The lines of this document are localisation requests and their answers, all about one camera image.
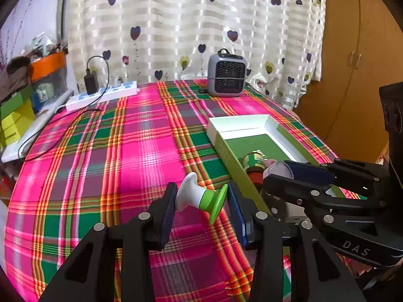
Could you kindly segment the orange-lidded storage bin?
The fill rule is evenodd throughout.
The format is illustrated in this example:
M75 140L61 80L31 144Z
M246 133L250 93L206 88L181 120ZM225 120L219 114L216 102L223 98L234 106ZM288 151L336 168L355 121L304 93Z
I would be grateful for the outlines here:
M56 52L32 62L29 69L32 107L38 114L67 92L65 52Z

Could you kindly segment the white green spool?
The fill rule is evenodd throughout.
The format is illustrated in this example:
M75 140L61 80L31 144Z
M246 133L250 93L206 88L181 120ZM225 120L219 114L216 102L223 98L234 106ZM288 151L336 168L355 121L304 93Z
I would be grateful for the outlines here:
M228 184L225 184L220 190L214 191L200 186L197 180L195 172L190 172L184 177L176 195L176 210L181 212L191 206L205 211L210 215L209 223L212 225L225 203Z

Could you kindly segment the wooden wardrobe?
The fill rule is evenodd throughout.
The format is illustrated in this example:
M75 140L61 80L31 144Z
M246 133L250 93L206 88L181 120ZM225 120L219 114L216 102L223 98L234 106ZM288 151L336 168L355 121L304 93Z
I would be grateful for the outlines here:
M295 112L339 158L375 162L388 141L378 90L402 81L402 30L382 0L326 0L322 79Z

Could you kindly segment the red-capped brown jar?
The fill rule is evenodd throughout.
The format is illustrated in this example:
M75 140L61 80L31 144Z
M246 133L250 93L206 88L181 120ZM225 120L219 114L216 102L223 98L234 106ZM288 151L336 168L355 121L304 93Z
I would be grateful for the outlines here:
M266 160L267 157L260 150L252 151L243 157L243 168L258 190L263 186L263 172L266 169Z

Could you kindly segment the yellow green cardboard box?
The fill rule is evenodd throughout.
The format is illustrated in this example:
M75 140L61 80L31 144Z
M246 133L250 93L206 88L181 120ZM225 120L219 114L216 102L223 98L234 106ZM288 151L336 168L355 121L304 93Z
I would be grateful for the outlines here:
M1 105L1 149L20 140L35 120L31 97L27 85Z

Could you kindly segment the heart-patterned white curtain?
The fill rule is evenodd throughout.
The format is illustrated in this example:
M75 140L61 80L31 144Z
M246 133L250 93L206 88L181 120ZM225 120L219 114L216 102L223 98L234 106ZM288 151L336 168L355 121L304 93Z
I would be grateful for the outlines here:
M326 0L70 0L68 50L79 84L206 79L221 48L246 81L291 110L322 75Z

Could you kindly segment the purple dried flower branches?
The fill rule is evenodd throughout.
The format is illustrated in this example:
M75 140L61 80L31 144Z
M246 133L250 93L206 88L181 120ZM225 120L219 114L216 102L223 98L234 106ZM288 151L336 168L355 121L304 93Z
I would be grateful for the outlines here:
M22 32L22 24L27 18L33 0L18 0L1 26L1 70L14 56L16 45Z

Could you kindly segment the black power adapter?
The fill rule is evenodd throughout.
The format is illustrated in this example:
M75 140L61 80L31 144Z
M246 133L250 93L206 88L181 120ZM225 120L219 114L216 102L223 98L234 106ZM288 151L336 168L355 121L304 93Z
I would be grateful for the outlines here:
M84 84L88 95L97 93L99 91L99 84L96 72L88 72L84 76Z

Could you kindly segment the white green shallow box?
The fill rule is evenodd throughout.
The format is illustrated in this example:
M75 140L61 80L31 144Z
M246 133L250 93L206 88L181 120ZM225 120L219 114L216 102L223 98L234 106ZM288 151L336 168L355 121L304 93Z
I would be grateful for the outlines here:
M272 116L213 117L208 121L206 132L222 163L245 198L250 198L260 211L265 211L274 217L284 217L290 221L305 218L301 206L278 199L265 203L260 191L256 189L243 167L244 157L257 150L269 159L309 162L316 166L320 164L314 158L314 154Z

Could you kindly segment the translucent white round lid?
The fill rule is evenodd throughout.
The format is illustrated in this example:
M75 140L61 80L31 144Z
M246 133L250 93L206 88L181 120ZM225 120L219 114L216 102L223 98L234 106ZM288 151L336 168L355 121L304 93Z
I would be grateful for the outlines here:
M280 177L286 177L288 179L294 178L291 168L283 161L268 159L264 161L264 165L265 165L265 170L263 172L264 179L269 175L277 175Z

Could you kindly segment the brown cloth garment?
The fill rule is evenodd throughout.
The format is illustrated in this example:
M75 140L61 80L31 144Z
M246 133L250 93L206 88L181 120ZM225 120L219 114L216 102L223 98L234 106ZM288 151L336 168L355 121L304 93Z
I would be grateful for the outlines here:
M1 71L1 103L6 102L14 93L30 84L30 64L28 57L15 57Z

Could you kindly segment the grey mini fan heater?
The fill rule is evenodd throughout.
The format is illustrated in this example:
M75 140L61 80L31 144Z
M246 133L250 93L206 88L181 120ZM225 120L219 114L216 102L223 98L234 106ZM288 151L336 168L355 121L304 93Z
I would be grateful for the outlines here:
M214 97L238 97L245 87L247 63L226 48L208 60L207 91Z

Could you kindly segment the white long flat board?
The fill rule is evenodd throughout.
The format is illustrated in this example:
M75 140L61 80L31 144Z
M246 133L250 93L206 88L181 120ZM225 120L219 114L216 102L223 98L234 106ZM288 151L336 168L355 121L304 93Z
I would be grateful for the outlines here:
M22 138L5 148L1 156L1 161L8 163L25 158L39 133L41 133L43 128L51 121L54 114L65 106L73 93L74 91L72 89L68 89L59 97L54 97L46 102L44 106L41 107L36 119L23 134Z

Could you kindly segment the white power strip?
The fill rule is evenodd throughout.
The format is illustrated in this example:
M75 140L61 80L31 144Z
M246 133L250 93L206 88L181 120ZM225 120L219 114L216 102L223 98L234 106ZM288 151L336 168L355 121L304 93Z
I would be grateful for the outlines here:
M102 88L97 93L91 95L88 95L87 93L74 95L66 102L65 108L68 112L72 112L88 105L97 105L97 103L137 95L139 91L140 88L137 86L136 81L123 83L119 87L109 87L107 89Z

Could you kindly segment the pink green plaid tablecloth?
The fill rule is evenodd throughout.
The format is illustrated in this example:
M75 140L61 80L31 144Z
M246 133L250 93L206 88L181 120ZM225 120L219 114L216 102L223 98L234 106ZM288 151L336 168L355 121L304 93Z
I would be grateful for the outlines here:
M132 97L80 117L61 113L36 140L9 206L6 273L37 301L59 266L98 222L123 224L145 211L168 183L196 172L219 189L229 173L211 145L211 117L269 115L316 162L335 154L295 116L248 88L239 97L200 93L204 81L142 85ZM221 213L177 213L170 241L150 256L158 301L246 301L253 267Z

